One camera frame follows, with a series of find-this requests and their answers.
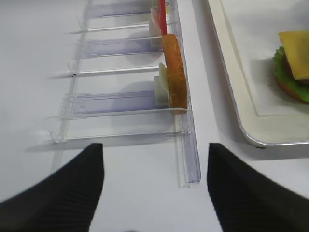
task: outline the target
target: white tray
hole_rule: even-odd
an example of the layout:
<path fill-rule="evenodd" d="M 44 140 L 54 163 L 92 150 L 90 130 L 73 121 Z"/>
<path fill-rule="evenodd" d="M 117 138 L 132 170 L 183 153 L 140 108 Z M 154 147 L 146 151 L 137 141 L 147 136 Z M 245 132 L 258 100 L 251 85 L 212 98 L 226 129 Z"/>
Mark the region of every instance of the white tray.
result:
<path fill-rule="evenodd" d="M 309 144 L 309 115 L 258 117 L 223 7 L 218 0 L 208 0 L 208 4 L 238 122 L 246 139 L 257 147 Z"/>

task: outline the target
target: white surface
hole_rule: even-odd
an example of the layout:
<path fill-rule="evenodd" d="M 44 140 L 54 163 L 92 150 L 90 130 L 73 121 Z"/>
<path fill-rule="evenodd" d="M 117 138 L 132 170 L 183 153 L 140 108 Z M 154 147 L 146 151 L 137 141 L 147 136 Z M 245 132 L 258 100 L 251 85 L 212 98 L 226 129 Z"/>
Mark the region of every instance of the white surface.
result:
<path fill-rule="evenodd" d="M 11 12 L 24 14 L 25 9 L 30 12 L 21 18 L 23 20 L 33 18 L 31 25 L 36 26 L 36 29 L 39 28 L 39 22 L 34 20 L 37 14 L 50 15 L 49 10 L 55 8 L 59 10 L 57 17 L 51 20 L 51 17 L 47 16 L 44 18 L 45 22 L 61 27 L 64 17 L 70 15 L 71 20 L 67 20 L 74 26 L 76 21 L 69 12 L 70 9 L 79 11 L 81 2 L 76 0 L 1 2 L 1 31 L 6 35 L 4 32 L 12 30 L 13 27 L 7 27 L 8 20 L 14 19 Z M 178 0 L 178 2 L 202 169 L 201 183 L 190 189 L 177 187 L 174 157 L 167 153 L 167 151 L 173 153 L 174 150 L 169 145 L 106 148 L 104 191 L 91 225 L 91 232 L 121 232 L 131 229 L 141 232 L 220 232 L 221 228 L 206 186 L 209 142 L 221 141 L 268 177 L 309 197 L 309 186 L 305 184 L 305 178 L 309 175 L 309 159 L 306 154 L 308 147 L 261 150 L 244 142 L 235 120 L 209 16 L 205 13 L 207 12 L 205 5 L 199 0 L 192 2 Z M 19 19 L 15 23 L 17 26 L 15 25 L 13 32 L 16 39 L 23 35 L 23 28 L 26 28 L 26 25 L 18 26 L 18 23 L 22 22 Z M 71 30 L 74 29 L 67 27 L 64 31 Z M 3 35 L 0 37 L 1 42 L 5 38 L 6 43 L 0 43 L 1 51 L 6 47 L 12 47 L 10 43 L 12 33 L 10 36 Z M 33 33 L 27 38 L 30 41 L 35 39 Z M 68 38 L 66 42 L 75 43 L 74 38 Z M 57 48 L 52 41 L 45 45 Z M 47 51 L 53 54 L 51 59 L 53 66 L 47 66 L 47 61 L 36 56 L 40 53 L 40 49 L 33 52 L 33 61 L 27 60 L 28 53 L 22 53 L 18 58 L 3 57 L 2 52 L 0 53 L 0 68 L 6 76 L 2 78 L 4 84 L 0 86 L 1 201 L 42 180 L 51 169 L 54 151 L 50 146 L 44 145 L 48 136 L 39 133 L 40 121 L 57 114 L 61 98 L 67 91 L 69 83 L 66 78 L 48 77 L 52 77 L 51 73 L 54 71 L 64 71 L 64 65 L 71 57 L 66 57 L 68 52 L 62 49 L 48 48 Z M 25 62 L 27 65 L 23 66 L 27 69 L 9 68 L 15 67 L 15 64 L 22 65 L 22 61 L 27 61 Z M 46 68 L 45 72 L 35 73 L 37 66 L 30 66 L 32 62 L 45 64 L 42 67 L 47 66 L 50 71 Z M 20 84 L 15 81 L 13 83 L 13 78 L 18 78 Z M 35 92 L 39 91 L 38 83 L 41 83 L 40 87 L 44 91 L 36 98 Z M 6 98 L 7 95 L 4 93 L 10 94 L 11 89 L 17 93 L 16 85 L 19 85 L 18 92 L 23 97 L 10 95 L 10 99 Z M 66 151 L 63 163 L 78 152 L 79 150 Z"/>
<path fill-rule="evenodd" d="M 241 127 L 246 131 L 248 140 L 256 146 L 308 143 L 308 115 L 257 115 L 243 69 L 239 65 L 239 53 L 223 7 L 217 0 L 209 0 L 209 3 Z"/>
<path fill-rule="evenodd" d="M 206 94 L 209 99 L 192 4 L 179 3 L 181 14 L 191 19 L 182 21 L 192 35 L 184 37 L 185 43 L 193 44 L 187 55 L 190 85 L 196 88 L 192 98 Z M 46 144 L 49 137 L 41 134 L 41 122 L 58 114 L 69 89 L 69 78 L 60 75 L 67 72 L 79 39 L 70 32 L 79 30 L 77 19 L 84 4 L 84 0 L 1 2 L 0 201 L 50 173 L 55 148 Z M 205 103 L 212 108 L 211 101 L 194 104 L 202 182 L 190 189 L 178 188 L 174 143 L 105 148 L 105 184 L 91 232 L 221 231 L 205 179 L 208 142 L 219 141 L 219 136 L 214 114 L 208 113 L 205 121 Z M 79 151 L 65 151 L 63 164 Z"/>
<path fill-rule="evenodd" d="M 309 107 L 288 97 L 274 78 L 278 33 L 308 29 L 307 0 L 221 0 L 232 28 L 259 116 L 303 114 Z"/>

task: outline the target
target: tomato slice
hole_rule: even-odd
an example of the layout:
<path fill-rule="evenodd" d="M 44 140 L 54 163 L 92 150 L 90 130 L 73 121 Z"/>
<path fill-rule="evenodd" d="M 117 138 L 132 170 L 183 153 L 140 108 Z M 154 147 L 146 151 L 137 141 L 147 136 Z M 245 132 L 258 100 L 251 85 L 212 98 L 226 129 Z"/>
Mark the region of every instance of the tomato slice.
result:
<path fill-rule="evenodd" d="M 166 25 L 166 5 L 165 0 L 159 0 L 159 19 L 162 35 L 168 34 L 168 27 Z"/>

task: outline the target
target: yellow cheese slice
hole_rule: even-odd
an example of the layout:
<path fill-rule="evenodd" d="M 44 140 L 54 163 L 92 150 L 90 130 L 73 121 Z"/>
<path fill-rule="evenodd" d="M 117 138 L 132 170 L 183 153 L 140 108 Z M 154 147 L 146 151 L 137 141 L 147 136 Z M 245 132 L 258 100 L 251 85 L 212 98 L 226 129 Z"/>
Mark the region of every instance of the yellow cheese slice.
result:
<path fill-rule="evenodd" d="M 285 31 L 279 37 L 294 79 L 309 79 L 309 31 Z"/>

